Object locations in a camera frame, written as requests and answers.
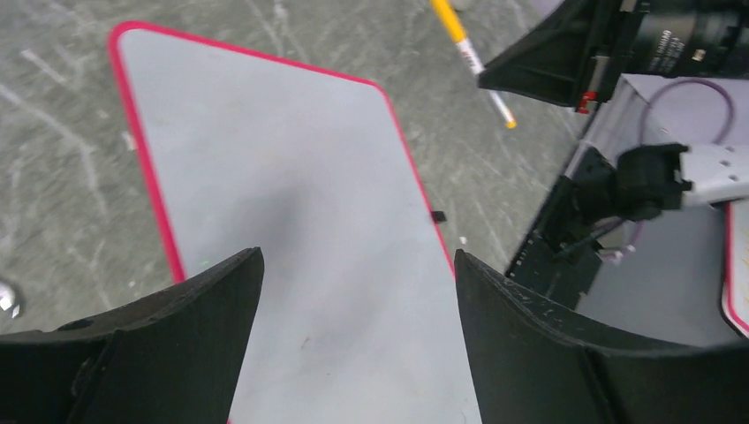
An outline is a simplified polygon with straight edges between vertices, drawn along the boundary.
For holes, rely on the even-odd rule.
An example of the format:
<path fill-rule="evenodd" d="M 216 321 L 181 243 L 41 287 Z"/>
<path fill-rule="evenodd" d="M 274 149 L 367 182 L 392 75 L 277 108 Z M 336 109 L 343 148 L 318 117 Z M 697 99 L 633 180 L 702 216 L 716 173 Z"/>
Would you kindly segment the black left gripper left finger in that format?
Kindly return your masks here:
<path fill-rule="evenodd" d="M 2 422 L 226 422 L 263 274 L 246 249 L 109 312 L 3 335 Z"/>

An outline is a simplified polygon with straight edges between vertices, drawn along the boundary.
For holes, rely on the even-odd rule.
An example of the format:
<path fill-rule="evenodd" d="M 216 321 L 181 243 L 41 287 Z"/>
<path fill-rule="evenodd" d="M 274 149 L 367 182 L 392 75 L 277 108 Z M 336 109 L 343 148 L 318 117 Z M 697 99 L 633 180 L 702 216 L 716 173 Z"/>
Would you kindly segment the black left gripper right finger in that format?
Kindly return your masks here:
<path fill-rule="evenodd" d="M 745 423 L 748 344 L 693 347 L 610 327 L 454 259 L 485 423 Z"/>

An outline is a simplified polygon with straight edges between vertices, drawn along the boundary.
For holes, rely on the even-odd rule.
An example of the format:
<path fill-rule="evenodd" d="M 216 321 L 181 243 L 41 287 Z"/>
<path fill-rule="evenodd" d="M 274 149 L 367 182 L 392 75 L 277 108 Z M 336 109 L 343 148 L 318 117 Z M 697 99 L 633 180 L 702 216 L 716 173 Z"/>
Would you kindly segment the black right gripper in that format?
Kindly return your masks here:
<path fill-rule="evenodd" d="M 576 107 L 623 74 L 745 80 L 746 1 L 562 1 L 484 65 L 478 87 Z"/>

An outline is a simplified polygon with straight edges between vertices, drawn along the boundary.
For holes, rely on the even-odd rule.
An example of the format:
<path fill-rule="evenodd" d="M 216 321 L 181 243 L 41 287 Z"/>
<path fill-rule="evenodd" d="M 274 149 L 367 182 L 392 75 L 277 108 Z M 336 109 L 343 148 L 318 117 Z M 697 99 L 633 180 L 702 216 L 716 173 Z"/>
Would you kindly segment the yellow whiteboard marker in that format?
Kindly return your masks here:
<path fill-rule="evenodd" d="M 484 71 L 484 66 L 480 61 L 478 53 L 468 37 L 468 33 L 463 27 L 457 12 L 447 0 L 431 0 L 430 3 L 437 18 L 440 20 L 448 36 L 456 45 L 458 52 L 466 62 L 468 68 L 475 77 L 478 77 Z M 494 90 L 488 90 L 488 96 L 505 121 L 505 126 L 508 129 L 516 128 L 517 119 L 500 94 Z"/>

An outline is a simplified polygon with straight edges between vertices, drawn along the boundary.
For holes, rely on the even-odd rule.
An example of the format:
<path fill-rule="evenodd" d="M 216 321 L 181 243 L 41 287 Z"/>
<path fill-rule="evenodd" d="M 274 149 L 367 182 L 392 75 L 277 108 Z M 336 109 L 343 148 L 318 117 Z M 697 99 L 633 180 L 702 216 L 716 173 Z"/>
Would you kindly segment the red-framed whiteboard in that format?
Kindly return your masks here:
<path fill-rule="evenodd" d="M 748 199 L 726 206 L 722 309 L 728 323 L 748 337 Z"/>
<path fill-rule="evenodd" d="M 450 253 L 375 83 L 141 21 L 109 40 L 176 281 L 265 261 L 234 423 L 477 423 Z"/>

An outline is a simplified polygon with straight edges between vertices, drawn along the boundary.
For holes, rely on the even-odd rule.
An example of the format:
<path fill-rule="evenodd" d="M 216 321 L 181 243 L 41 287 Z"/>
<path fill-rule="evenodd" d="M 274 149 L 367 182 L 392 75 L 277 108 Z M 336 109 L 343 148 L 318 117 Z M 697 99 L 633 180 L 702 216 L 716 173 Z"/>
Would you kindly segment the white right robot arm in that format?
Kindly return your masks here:
<path fill-rule="evenodd" d="M 745 1 L 563 1 L 480 87 L 589 116 L 505 274 L 609 326 L 748 340 Z"/>

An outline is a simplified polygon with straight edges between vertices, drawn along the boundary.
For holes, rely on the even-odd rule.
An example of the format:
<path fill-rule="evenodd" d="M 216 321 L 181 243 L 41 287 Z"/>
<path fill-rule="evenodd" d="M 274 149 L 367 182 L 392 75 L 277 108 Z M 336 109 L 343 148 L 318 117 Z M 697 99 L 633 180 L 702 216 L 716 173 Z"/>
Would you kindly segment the black whiteboard clip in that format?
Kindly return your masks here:
<path fill-rule="evenodd" d="M 447 216 L 443 211 L 433 210 L 431 212 L 431 217 L 433 222 L 437 224 L 445 223 L 447 221 Z"/>

